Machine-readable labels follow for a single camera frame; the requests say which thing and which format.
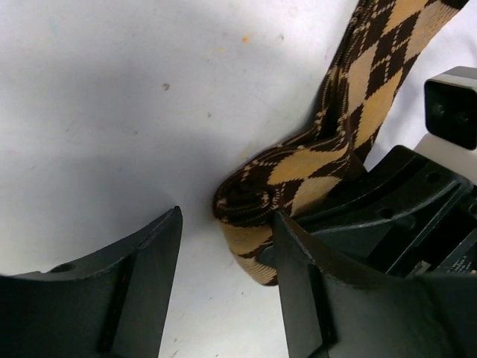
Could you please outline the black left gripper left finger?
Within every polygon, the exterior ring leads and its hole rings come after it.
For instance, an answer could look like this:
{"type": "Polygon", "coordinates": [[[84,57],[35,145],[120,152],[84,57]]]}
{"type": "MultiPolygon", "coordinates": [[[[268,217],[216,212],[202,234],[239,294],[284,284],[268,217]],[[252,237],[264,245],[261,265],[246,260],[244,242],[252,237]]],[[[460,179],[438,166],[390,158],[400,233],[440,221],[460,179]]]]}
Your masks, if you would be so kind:
{"type": "Polygon", "coordinates": [[[183,215],[54,267],[1,277],[3,357],[157,357],[183,215]]]}

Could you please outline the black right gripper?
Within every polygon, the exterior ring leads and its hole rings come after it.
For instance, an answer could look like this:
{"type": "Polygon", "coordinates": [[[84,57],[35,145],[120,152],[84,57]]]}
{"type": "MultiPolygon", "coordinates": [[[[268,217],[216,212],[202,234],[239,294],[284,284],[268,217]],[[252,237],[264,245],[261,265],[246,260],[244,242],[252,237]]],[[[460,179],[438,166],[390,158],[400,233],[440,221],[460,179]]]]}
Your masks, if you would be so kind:
{"type": "Polygon", "coordinates": [[[476,185],[401,145],[295,220],[330,248],[396,277],[476,272],[476,185]]]}

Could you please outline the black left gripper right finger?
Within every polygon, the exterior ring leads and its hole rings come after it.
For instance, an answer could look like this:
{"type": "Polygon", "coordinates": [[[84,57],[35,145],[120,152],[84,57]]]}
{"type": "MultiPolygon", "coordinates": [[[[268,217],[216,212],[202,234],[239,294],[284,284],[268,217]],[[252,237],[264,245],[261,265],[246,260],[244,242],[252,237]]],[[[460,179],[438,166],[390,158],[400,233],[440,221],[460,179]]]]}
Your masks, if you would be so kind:
{"type": "Polygon", "coordinates": [[[398,278],[350,259],[284,213],[273,224],[290,357],[474,357],[476,276],[398,278]]]}

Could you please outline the brown argyle sock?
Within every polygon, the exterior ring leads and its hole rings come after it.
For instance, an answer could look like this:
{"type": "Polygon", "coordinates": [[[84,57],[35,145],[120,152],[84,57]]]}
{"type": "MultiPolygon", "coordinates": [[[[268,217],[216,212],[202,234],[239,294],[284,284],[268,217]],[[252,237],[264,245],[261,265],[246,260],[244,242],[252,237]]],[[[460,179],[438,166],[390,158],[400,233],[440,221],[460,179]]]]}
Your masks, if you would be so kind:
{"type": "Polygon", "coordinates": [[[297,216],[364,173],[364,161],[423,49],[464,1],[359,1],[318,90],[304,131],[265,149],[216,189],[213,216],[241,268],[277,284],[259,259],[273,245],[277,210],[297,216]]]}

